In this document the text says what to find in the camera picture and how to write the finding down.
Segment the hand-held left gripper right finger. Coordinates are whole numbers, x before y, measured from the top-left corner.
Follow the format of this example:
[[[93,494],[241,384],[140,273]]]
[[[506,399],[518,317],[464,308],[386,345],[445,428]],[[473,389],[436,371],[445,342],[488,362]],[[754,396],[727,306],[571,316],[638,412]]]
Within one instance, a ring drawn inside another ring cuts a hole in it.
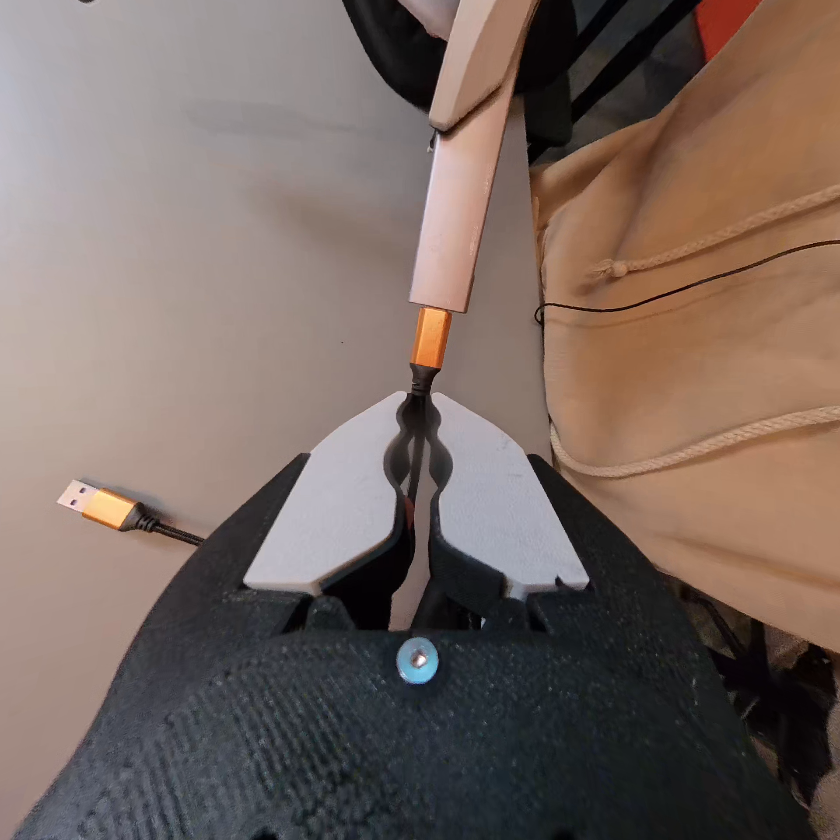
[[[537,471],[506,432],[432,395],[429,469],[437,485],[429,563],[457,602],[525,601],[590,577]]]

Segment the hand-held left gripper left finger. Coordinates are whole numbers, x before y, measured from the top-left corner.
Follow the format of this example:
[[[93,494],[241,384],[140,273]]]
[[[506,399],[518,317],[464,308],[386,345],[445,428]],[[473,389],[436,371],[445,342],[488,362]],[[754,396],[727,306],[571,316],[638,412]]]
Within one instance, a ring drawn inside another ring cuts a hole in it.
[[[385,456],[398,439],[394,392],[338,426],[310,453],[245,573],[255,591],[321,594],[395,533],[398,489]]]

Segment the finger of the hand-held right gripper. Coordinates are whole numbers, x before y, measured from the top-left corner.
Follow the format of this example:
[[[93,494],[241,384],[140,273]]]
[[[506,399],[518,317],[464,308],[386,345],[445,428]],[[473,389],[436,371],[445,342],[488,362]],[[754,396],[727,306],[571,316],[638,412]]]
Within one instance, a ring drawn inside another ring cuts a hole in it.
[[[438,132],[453,129],[497,91],[521,54],[536,1],[462,1],[429,109]]]
[[[459,8],[459,0],[404,0],[402,5],[431,36],[438,39],[450,37]]]

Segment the grey usb hub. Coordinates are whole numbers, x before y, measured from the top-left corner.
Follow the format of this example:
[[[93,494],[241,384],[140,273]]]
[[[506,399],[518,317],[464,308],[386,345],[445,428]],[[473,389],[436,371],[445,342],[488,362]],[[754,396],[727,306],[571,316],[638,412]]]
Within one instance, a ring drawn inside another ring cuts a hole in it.
[[[465,313],[515,83],[436,138],[410,302]]]

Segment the black cable orange plugs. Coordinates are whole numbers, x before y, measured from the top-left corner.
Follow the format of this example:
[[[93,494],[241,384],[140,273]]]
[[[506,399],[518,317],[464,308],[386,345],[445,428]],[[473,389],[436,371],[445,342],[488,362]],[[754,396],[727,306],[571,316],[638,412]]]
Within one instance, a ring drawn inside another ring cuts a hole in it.
[[[413,512],[419,481],[420,458],[423,440],[420,436],[421,415],[432,389],[432,383],[441,370],[447,347],[448,333],[452,321],[449,311],[436,308],[421,308],[411,353],[412,390],[406,399],[403,414],[411,419],[416,454],[411,465],[411,480],[407,494],[406,512]],[[73,510],[82,517],[117,532],[142,531],[156,533],[168,539],[186,543],[193,547],[201,545],[203,538],[163,524],[160,517],[142,502],[120,495],[114,490],[97,488],[78,480],[72,480],[59,496],[57,503]]]

